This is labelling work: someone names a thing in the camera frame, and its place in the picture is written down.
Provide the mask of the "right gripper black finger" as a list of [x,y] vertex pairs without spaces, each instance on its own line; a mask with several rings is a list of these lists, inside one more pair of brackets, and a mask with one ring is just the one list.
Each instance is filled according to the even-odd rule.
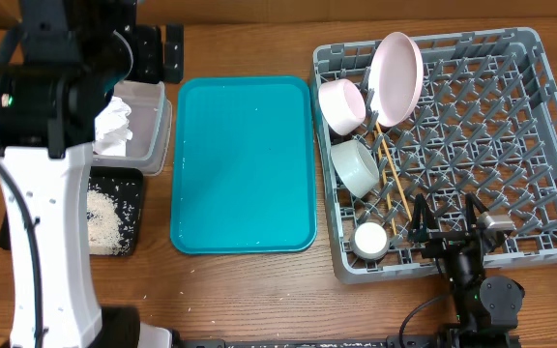
[[465,219],[468,227],[472,227],[477,222],[476,212],[480,214],[488,212],[488,208],[477,197],[476,194],[469,192],[465,195]]
[[439,228],[436,217],[429,208],[425,196],[419,193],[415,198],[407,239],[410,243],[427,243],[437,239],[438,236]]

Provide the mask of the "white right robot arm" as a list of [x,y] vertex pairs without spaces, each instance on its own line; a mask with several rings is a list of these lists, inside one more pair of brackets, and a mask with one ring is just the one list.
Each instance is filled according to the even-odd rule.
[[448,278],[450,290],[413,309],[399,327],[397,342],[408,346],[405,329],[424,308],[449,297],[454,301],[456,322],[440,326],[428,339],[428,347],[518,347],[510,331],[518,326],[518,312],[525,289],[501,275],[488,276],[484,257],[500,247],[515,231],[506,214],[490,211],[473,193],[465,196],[466,228],[442,232],[426,199],[415,198],[408,240],[425,246],[424,258],[436,262],[438,273]]

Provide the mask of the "grey bowl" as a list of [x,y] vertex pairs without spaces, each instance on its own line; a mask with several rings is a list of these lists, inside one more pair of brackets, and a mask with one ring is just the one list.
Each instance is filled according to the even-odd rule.
[[333,145],[331,159],[340,180],[354,196],[362,198],[378,184],[377,164],[367,147],[358,140]]

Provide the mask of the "large white plate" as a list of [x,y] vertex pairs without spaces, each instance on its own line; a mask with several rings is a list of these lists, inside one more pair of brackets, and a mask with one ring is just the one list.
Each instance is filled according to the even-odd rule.
[[416,43],[401,32],[384,38],[375,50],[367,80],[377,123],[391,128],[405,121],[416,107],[423,81],[423,57]]

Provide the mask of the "pink bowl with rice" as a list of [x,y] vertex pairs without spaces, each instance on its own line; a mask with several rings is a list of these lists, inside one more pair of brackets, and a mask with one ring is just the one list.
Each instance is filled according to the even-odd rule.
[[359,88],[348,79],[323,83],[318,101],[328,126],[339,135],[355,130],[366,117],[366,105]]

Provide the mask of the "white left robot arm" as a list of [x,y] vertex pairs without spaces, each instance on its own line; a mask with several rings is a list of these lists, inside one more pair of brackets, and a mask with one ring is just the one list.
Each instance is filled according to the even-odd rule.
[[124,80],[182,78],[133,1],[24,0],[0,43],[0,186],[12,253],[10,347],[178,347],[132,306],[99,304],[87,190],[96,117]]

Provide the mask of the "small white cup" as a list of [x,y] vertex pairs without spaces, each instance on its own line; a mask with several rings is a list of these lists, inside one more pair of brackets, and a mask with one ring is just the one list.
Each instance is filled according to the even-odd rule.
[[361,224],[350,239],[352,251],[361,259],[374,261],[381,259],[390,248],[386,230],[374,222]]

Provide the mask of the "white tissue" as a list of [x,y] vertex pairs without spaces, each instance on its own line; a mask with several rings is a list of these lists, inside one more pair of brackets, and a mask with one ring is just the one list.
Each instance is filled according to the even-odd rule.
[[93,151],[96,155],[123,157],[127,142],[133,133],[129,129],[131,107],[119,97],[112,97],[107,107],[95,118],[95,141]]

